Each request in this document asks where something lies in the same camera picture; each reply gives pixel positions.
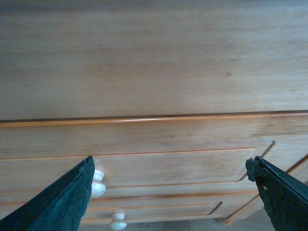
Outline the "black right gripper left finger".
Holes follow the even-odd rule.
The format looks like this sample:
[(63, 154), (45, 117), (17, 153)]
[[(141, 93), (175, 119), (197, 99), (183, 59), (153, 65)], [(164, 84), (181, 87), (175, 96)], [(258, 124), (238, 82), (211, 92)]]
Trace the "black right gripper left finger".
[(94, 161), (88, 156), (0, 221), (2, 231), (76, 231), (92, 191)]

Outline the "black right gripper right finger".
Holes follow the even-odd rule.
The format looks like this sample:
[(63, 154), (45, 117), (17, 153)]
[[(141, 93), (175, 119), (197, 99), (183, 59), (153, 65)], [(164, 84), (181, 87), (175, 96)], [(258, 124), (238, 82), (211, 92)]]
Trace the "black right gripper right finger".
[(248, 179), (255, 182), (264, 209), (276, 231), (308, 229), (308, 186), (256, 156), (246, 161)]

